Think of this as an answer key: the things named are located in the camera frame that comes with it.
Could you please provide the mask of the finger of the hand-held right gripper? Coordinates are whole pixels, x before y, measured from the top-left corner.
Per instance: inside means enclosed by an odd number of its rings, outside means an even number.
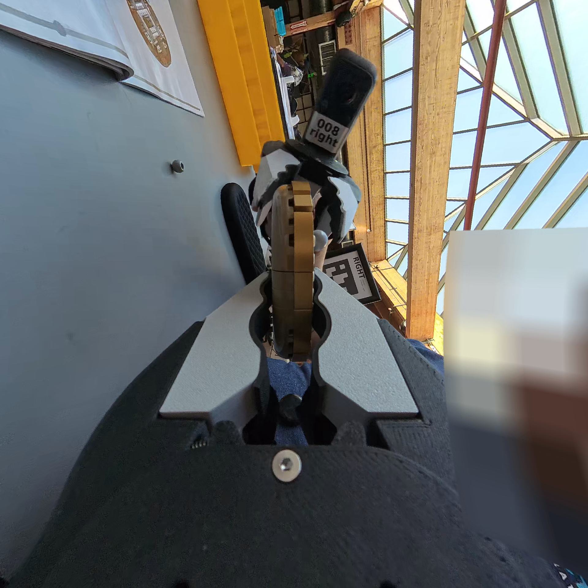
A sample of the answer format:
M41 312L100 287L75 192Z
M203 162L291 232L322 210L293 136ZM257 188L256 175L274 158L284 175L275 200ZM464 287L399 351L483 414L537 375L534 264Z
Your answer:
M289 184L295 173L296 156L285 146L263 146L251 202L257 227L265 223L278 188Z
M315 204L315 229L341 243L352 228L362 193L350 177L328 177L319 189Z

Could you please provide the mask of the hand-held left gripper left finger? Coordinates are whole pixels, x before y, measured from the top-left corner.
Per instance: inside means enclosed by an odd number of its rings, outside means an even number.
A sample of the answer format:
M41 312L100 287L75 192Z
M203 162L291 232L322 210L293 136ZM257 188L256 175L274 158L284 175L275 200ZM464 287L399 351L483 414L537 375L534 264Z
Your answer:
M256 416L254 383L265 350L254 341L250 320L264 301L265 272L209 314L196 336L159 415L231 421L241 432Z

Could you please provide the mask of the yellow plastic bin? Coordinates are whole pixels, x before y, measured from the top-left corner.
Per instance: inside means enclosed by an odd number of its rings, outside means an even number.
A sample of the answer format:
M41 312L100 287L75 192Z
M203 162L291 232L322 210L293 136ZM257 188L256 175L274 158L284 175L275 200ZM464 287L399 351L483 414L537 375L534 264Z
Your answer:
M259 1L198 1L241 166L285 138Z

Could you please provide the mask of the black padded wrist rest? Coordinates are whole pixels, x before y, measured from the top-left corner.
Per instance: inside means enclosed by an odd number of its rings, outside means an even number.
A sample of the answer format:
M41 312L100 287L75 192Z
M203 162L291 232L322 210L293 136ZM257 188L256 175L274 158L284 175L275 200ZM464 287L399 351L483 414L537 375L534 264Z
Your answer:
M245 191L227 183L220 193L222 212L246 284L266 272L265 255Z

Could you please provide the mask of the black framed marker sign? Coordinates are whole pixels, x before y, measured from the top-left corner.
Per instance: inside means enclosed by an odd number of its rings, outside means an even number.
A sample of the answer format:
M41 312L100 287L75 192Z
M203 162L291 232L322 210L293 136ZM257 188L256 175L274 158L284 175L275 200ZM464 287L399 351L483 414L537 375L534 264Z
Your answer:
M322 271L361 304L381 301L361 243L327 252Z

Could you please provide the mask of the red metal pipe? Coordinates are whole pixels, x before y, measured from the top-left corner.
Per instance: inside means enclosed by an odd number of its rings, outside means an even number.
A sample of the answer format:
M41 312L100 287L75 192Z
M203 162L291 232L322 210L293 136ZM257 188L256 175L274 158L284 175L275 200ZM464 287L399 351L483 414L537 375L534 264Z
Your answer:
M502 39L502 30L504 16L506 11L506 1L496 1L494 7L494 18L491 28L491 37L486 70L483 79L483 93L481 97L481 110L479 114L479 123L477 126L476 143L473 153L472 172L469 183L468 197L465 207L464 231L471 230L474 203L476 200L477 187L479 183L479 173L481 169L481 159L483 156L484 140L488 127L488 116L490 103L493 94L493 85L495 80L497 57L499 53L500 41Z

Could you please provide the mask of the person's blue jeans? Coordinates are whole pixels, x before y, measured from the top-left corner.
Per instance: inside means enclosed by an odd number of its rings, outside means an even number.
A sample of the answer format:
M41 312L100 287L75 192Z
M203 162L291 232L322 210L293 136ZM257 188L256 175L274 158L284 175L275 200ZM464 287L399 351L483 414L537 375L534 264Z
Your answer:
M282 359L267 358L269 380L278 401L294 394L301 399L311 384L312 364L286 362ZM277 414L275 443L280 446L307 446L307 440L300 424L293 424Z

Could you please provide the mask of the lego instruction booklet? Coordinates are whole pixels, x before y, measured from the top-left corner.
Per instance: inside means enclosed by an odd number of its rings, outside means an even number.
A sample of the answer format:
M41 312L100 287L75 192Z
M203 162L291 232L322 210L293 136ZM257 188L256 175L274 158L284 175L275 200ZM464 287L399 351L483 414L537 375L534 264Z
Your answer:
M1 29L204 117L169 1L1 1Z

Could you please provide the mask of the person's navy sweatshirt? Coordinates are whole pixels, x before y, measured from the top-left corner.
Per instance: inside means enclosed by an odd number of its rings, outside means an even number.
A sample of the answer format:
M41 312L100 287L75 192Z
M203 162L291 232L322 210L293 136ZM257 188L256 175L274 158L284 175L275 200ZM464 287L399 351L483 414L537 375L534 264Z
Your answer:
M406 339L406 342L425 360L433 371L444 379L444 358L442 355L430 350L422 342L413 339ZM554 574L561 578L566 587L587 587L586 580L580 574L576 574L569 569L565 569L556 563L553 563Z

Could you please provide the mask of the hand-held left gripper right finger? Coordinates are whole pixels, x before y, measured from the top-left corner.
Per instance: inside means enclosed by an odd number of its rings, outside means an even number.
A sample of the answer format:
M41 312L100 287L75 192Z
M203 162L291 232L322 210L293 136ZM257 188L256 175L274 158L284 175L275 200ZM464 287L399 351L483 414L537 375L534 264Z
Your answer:
M376 316L320 270L315 277L315 309L326 317L313 352L320 412L336 428L416 417L416 402Z

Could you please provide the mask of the round gold lego base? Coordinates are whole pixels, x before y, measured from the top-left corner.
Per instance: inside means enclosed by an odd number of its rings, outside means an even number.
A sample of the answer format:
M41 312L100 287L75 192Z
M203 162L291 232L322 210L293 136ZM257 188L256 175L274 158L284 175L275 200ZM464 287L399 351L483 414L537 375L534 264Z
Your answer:
M271 214L273 346L280 357L305 362L312 343L315 252L325 249L328 239L314 227L306 181L278 188Z

